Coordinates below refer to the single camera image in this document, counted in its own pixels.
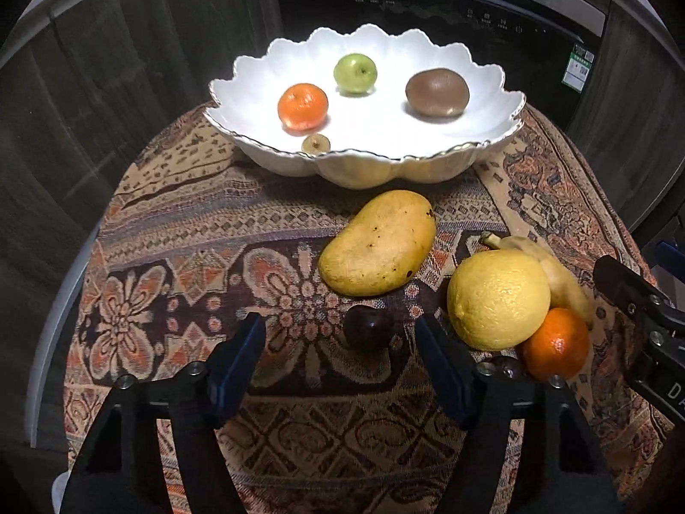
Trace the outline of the small brown longan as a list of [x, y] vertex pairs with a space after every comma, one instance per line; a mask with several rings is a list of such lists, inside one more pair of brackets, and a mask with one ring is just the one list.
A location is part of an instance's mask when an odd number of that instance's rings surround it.
[[317, 155], [331, 151], [331, 143], [324, 134], [309, 134], [304, 138], [301, 149], [306, 154]]

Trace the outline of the green apple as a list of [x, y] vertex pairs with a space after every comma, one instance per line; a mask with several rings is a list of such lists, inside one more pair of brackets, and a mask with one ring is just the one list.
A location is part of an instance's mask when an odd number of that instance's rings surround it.
[[333, 70], [339, 90], [347, 94], [366, 94], [377, 79], [377, 68], [365, 54], [346, 54]]

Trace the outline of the white scalloped fruit bowl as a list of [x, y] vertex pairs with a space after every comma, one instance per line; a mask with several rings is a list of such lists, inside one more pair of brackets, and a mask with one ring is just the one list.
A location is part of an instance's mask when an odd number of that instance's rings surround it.
[[[333, 70], [346, 54], [375, 63], [368, 93], [339, 90]], [[406, 98], [410, 78], [436, 67], [458, 73], [469, 87], [470, 101], [457, 118], [420, 116]], [[281, 95], [300, 82], [328, 96], [328, 116], [316, 130], [330, 139], [330, 152], [304, 153], [307, 135], [277, 116]], [[209, 93], [205, 118], [260, 167], [290, 178], [319, 175], [348, 189], [453, 179], [511, 142], [526, 103], [520, 90], [506, 89], [502, 67], [476, 64], [464, 44], [440, 47], [419, 29], [392, 35], [375, 24], [351, 34], [319, 27], [301, 42], [274, 39], [263, 56], [236, 58], [231, 78], [212, 80]]]

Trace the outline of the small banana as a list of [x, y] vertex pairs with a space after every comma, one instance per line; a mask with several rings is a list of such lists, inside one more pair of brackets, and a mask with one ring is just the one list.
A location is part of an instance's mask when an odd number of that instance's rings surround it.
[[489, 231], [482, 232], [481, 243], [491, 249], [517, 249], [533, 257], [547, 276], [551, 306], [569, 309], [576, 313], [587, 326], [592, 324], [593, 301], [584, 293], [575, 275], [547, 249], [522, 236], [502, 238]]

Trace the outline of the patterned paisley tablecloth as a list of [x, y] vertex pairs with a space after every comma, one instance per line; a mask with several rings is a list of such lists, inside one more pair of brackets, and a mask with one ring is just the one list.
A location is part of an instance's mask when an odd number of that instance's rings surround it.
[[64, 380], [70, 454], [117, 378], [171, 377], [255, 312], [266, 348], [238, 415], [217, 434], [247, 509], [431, 512], [463, 433], [434, 399], [413, 323], [444, 311], [445, 285], [481, 234], [548, 247], [584, 287], [604, 255], [648, 270], [579, 150], [540, 111], [522, 119], [496, 157], [419, 187], [437, 237], [420, 272], [377, 298], [398, 329], [369, 361], [346, 348], [351, 301], [328, 289], [317, 261], [372, 193], [269, 173], [201, 109], [181, 116], [124, 174], [92, 248]]

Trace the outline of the orange tangerine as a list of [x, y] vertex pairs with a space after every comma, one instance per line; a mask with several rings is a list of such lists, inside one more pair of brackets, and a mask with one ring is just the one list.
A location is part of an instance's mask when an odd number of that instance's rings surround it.
[[587, 324], [567, 308], [550, 309], [540, 328], [522, 342], [528, 372], [539, 381], [558, 375], [570, 380], [583, 369], [590, 352]]
[[328, 96], [313, 84], [289, 87], [277, 103], [282, 124], [292, 131], [307, 131], [323, 124], [328, 116]]

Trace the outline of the yellow lemon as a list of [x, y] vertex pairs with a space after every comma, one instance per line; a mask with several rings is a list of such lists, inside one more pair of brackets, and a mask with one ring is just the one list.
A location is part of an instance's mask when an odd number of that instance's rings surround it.
[[447, 311], [457, 335], [484, 352], [527, 340], [550, 308], [547, 276], [538, 261], [517, 249], [478, 252], [457, 266], [447, 290]]

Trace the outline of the dark plum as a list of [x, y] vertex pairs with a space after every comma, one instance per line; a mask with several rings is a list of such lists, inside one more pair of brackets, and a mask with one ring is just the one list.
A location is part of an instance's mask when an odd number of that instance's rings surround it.
[[396, 333], [395, 318], [387, 309], [355, 305], [345, 314], [342, 332], [350, 349], [362, 355], [377, 355]]
[[499, 355], [489, 357], [485, 360], [489, 365], [494, 366], [494, 374], [502, 378], [506, 378], [509, 381], [523, 382], [530, 380], [530, 374], [528, 373], [525, 363], [521, 362], [514, 357]]

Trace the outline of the brown kiwi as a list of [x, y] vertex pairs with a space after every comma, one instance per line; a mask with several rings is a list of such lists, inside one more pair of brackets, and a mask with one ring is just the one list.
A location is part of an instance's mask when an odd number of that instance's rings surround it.
[[465, 79], [448, 69], [432, 69], [413, 75], [405, 86], [411, 108], [419, 115], [447, 118], [460, 116], [470, 101]]

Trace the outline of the built-in black dishwasher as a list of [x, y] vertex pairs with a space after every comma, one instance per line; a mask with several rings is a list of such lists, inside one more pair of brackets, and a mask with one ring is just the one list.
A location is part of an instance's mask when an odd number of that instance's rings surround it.
[[421, 30], [440, 47], [462, 43], [478, 65], [496, 64], [507, 90], [561, 128], [576, 115], [605, 15], [583, 0], [276, 0], [282, 32], [302, 41], [318, 27], [341, 34], [367, 23], [388, 34]]

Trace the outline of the yellow mango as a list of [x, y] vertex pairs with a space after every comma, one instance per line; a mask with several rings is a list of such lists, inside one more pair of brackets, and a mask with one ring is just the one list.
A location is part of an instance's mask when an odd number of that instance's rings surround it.
[[426, 197], [410, 190], [386, 191], [326, 245], [318, 259], [320, 277], [348, 297], [390, 293], [419, 272], [436, 233]]

